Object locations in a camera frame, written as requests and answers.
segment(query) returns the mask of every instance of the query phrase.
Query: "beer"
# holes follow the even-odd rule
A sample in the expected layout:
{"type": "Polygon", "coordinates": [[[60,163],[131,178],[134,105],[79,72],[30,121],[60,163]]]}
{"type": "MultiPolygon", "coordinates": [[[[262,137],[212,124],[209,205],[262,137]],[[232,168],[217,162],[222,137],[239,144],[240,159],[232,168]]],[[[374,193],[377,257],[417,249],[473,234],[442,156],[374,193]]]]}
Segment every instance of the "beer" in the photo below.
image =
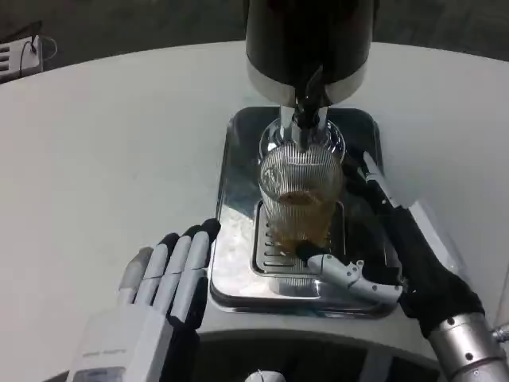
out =
{"type": "Polygon", "coordinates": [[[291,191],[282,194],[278,202],[291,210],[285,221],[272,227],[274,242],[282,251],[292,255],[301,240],[326,245],[328,226],[336,207],[334,201],[326,201],[313,191],[291,191]]]}

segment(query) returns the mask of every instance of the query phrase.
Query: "gray floor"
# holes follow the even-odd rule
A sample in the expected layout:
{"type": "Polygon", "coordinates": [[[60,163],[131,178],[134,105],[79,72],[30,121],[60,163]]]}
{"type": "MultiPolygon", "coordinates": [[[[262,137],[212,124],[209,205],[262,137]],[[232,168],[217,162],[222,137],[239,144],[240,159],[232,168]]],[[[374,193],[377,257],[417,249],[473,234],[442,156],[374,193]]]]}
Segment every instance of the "gray floor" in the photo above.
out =
{"type": "MultiPolygon", "coordinates": [[[[243,39],[241,0],[0,0],[0,36],[43,20],[49,68],[166,46],[243,39]]],[[[381,0],[376,41],[509,60],[508,0],[381,0]]]]}

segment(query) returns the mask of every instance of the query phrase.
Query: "robotic arm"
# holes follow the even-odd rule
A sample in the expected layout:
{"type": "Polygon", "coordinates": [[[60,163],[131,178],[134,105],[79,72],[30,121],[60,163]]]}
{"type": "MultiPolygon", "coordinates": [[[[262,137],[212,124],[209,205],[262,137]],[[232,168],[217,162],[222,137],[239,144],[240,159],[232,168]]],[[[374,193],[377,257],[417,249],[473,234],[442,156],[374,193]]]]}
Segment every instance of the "robotic arm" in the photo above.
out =
{"type": "Polygon", "coordinates": [[[206,267],[220,224],[167,235],[127,265],[118,305],[92,317],[68,382],[187,380],[208,296],[206,267]]]}
{"type": "Polygon", "coordinates": [[[419,201],[408,209],[400,206],[368,153],[349,153],[344,172],[348,189],[367,201],[393,244],[402,285],[371,283],[362,275],[362,261],[342,264],[310,243],[303,243],[297,255],[329,283],[375,301],[399,302],[406,316],[418,320],[448,380],[509,380],[505,352],[461,274],[460,256],[430,210],[419,201]]]}

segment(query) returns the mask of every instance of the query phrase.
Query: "power strip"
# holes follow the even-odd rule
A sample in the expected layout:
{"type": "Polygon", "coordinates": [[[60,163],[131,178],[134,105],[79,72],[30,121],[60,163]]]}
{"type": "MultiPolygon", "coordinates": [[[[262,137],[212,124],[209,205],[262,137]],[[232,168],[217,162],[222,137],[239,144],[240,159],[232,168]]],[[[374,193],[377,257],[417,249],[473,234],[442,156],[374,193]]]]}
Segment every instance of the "power strip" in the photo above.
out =
{"type": "Polygon", "coordinates": [[[39,36],[35,37],[33,45],[36,52],[33,53],[30,42],[31,37],[22,38],[21,40],[11,41],[7,44],[0,45],[0,84],[20,77],[31,76],[32,74],[42,72],[42,43],[39,36]]]}

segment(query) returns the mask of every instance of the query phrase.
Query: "stainless steel tray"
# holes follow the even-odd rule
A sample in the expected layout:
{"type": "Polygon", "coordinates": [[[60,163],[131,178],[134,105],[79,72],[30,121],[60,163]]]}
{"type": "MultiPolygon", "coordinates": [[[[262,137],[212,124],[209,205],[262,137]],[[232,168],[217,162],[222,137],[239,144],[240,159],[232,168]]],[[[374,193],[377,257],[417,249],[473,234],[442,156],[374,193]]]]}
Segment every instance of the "stainless steel tray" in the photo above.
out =
{"type": "MultiPolygon", "coordinates": [[[[281,266],[268,263],[274,260],[267,260],[270,256],[265,250],[259,253],[269,236],[257,182],[258,142],[264,128],[278,117],[278,111],[277,107],[243,109],[228,126],[217,205],[222,229],[212,249],[209,274],[212,298],[233,311],[366,318],[387,315],[392,306],[369,302],[322,283],[298,259],[291,266],[289,262],[281,266]]],[[[339,123],[347,149],[353,142],[381,163],[378,129],[369,115],[355,109],[332,109],[329,118],[339,123]]],[[[394,253],[386,246],[363,201],[346,194],[342,202],[345,216],[367,217],[383,245],[379,261],[393,263],[394,253]]]]}

